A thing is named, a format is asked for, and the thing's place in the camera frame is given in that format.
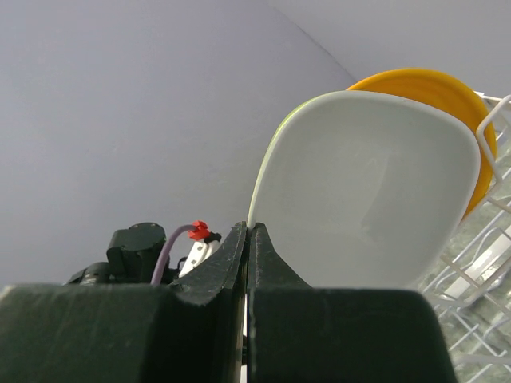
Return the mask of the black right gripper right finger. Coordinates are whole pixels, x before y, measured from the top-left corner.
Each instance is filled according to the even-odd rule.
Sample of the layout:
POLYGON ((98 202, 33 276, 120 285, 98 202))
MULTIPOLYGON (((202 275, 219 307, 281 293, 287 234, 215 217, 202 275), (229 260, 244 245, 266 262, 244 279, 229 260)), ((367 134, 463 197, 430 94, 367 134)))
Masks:
POLYGON ((456 381, 422 295, 314 288, 279 256, 262 223, 249 238, 248 381, 456 381))

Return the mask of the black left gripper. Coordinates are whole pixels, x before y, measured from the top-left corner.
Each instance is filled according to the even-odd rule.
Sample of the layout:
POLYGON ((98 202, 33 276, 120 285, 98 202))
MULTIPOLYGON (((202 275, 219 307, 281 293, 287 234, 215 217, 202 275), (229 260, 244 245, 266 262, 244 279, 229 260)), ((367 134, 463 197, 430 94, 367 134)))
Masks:
POLYGON ((169 284, 180 272, 169 266, 170 248, 161 225, 132 225, 114 232, 105 262, 93 263, 78 271, 67 284, 169 284))

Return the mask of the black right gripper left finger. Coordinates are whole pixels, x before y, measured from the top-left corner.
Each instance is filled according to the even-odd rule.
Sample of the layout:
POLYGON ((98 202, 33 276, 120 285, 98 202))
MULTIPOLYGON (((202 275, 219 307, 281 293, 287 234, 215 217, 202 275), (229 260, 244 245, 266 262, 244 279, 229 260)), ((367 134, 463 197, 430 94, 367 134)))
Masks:
POLYGON ((32 284, 1 293, 4 382, 237 382, 245 223, 167 286, 32 284))

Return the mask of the white square bowl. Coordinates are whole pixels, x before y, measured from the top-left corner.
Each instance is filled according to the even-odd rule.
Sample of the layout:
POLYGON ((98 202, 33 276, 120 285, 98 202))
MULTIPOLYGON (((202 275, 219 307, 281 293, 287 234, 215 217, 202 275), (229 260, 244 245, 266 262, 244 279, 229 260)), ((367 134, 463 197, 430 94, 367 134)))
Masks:
POLYGON ((459 119, 403 97, 336 91, 276 129, 247 224, 314 287, 410 289, 437 262, 480 171, 459 119))

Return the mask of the orange bowl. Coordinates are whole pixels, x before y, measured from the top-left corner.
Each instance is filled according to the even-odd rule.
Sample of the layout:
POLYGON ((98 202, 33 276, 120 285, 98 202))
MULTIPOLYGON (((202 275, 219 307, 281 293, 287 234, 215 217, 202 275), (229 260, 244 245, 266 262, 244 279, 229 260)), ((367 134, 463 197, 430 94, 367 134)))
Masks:
MULTIPOLYGON (((356 82, 347 90, 369 91, 405 97, 433 106, 462 121, 476 136, 477 128, 489 111, 483 100, 465 83, 434 69, 403 68, 377 73, 356 82)), ((497 155, 497 139, 493 124, 486 128, 485 140, 493 158, 497 155)), ((481 167, 465 219, 486 196, 493 171, 480 150, 481 167)))

